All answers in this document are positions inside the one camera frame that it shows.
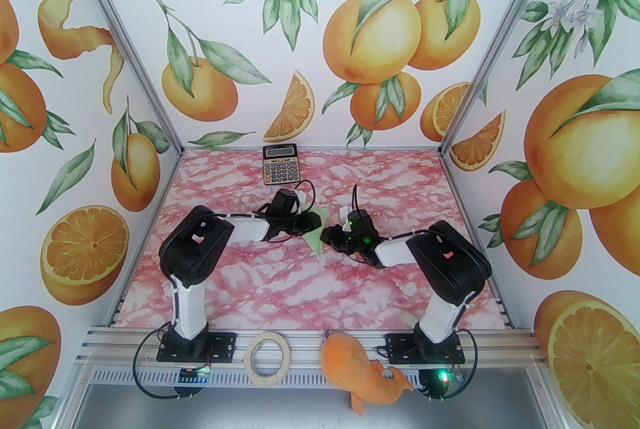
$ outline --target calculator display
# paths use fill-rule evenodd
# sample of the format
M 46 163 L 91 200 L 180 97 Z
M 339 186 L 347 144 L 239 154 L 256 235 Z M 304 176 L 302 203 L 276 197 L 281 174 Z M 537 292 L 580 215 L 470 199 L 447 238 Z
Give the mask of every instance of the calculator display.
M 294 154 L 295 154 L 295 150 L 293 146 L 287 146 L 284 148 L 268 148 L 265 151 L 265 155 L 269 159 L 272 159 L 273 157 L 286 157 Z

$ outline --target black mounting bracket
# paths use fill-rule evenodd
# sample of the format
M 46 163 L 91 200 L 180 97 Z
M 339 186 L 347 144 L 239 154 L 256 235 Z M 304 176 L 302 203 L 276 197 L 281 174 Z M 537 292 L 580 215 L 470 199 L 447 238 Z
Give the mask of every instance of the black mounting bracket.
M 384 343 L 391 365 L 462 365 L 465 362 L 460 338 L 455 333 L 430 346 L 416 345 L 411 333 L 387 333 Z

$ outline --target black wire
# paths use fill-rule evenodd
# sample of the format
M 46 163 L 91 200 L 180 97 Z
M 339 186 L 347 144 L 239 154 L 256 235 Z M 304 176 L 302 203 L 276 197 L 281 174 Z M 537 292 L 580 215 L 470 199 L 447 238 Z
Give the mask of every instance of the black wire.
M 469 386 L 469 384 L 471 383 L 471 381 L 473 380 L 474 376 L 476 375 L 476 369 L 478 368 L 478 343 L 476 342 L 476 338 L 474 337 L 473 333 L 471 333 L 471 331 L 469 331 L 467 328 L 459 329 L 455 333 L 460 333 L 461 331 L 468 333 L 468 335 L 471 337 L 471 342 L 473 343 L 473 356 L 474 356 L 473 367 L 471 367 L 471 372 L 469 372 L 469 375 L 466 378 L 466 381 L 464 381 L 464 383 L 462 384 L 462 386 L 457 390 L 455 390 L 453 393 L 450 393 L 448 395 L 442 395 L 442 397 L 440 397 L 440 399 L 442 400 L 453 399 L 454 397 L 457 397 L 462 392 L 464 392 Z M 418 390 L 418 392 L 420 392 L 425 397 L 430 397 L 430 395 L 425 394 L 426 390 L 427 388 L 423 388 L 422 390 Z
M 138 374 L 136 372 L 136 362 L 138 361 L 138 355 L 140 354 L 140 350 L 142 349 L 142 346 L 144 346 L 145 342 L 147 340 L 149 340 L 149 338 L 151 338 L 151 336 L 156 333 L 156 334 L 160 334 L 160 332 L 166 328 L 171 326 L 170 322 L 165 322 L 162 326 L 160 326 L 158 329 L 154 329 L 153 331 L 150 331 L 149 334 L 144 337 L 142 339 L 142 342 L 140 342 L 140 345 L 137 347 L 137 349 L 135 350 L 135 354 L 133 355 L 133 364 L 131 365 L 131 372 L 133 372 L 133 381 L 135 382 L 135 385 L 137 386 L 138 390 L 140 390 L 144 395 L 146 395 L 147 397 L 151 397 L 151 399 L 158 399 L 158 400 L 180 400 L 180 395 L 179 394 L 175 394 L 175 395 L 158 395 L 155 393 L 151 393 L 149 390 L 147 390 L 146 388 L 144 388 L 144 386 L 142 386 L 142 383 L 140 383 L 140 380 L 138 379 Z
M 385 360 L 389 359 L 389 349 L 387 348 L 386 345 L 379 345 L 375 347 L 375 352 L 379 355 L 382 356 L 382 358 L 384 358 Z

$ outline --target wall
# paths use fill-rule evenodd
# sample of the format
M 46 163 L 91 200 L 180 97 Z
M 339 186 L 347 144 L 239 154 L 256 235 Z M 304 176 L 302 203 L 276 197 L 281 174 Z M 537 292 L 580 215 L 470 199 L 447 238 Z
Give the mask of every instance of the wall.
M 428 103 L 471 79 L 509 2 L 365 0 L 364 16 L 381 9 L 350 54 L 359 0 L 112 1 L 183 142 L 340 147 L 436 145 L 450 114 L 438 131 Z
M 94 0 L 71 2 L 0 0 L 3 429 L 48 427 L 87 328 L 109 317 L 177 159 L 128 64 L 119 71 Z M 123 125 L 127 106 L 137 127 Z
M 639 22 L 639 0 L 530 0 L 447 157 L 576 427 L 640 420 Z

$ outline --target masking tape roll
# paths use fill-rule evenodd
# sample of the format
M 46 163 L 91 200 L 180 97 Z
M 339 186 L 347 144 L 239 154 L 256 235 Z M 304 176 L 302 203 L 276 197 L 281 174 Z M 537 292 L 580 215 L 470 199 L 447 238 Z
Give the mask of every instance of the masking tape roll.
M 273 342 L 282 352 L 282 363 L 280 364 L 277 372 L 268 376 L 257 372 L 254 364 L 258 348 L 263 342 Z M 244 362 L 244 371 L 247 376 L 249 376 L 252 383 L 262 387 L 274 386 L 284 379 L 287 371 L 289 370 L 291 365 L 291 349 L 282 335 L 278 335 L 278 333 L 274 333 L 272 331 L 266 331 L 249 342 L 246 351 L 244 351 L 244 358 L 242 361 Z

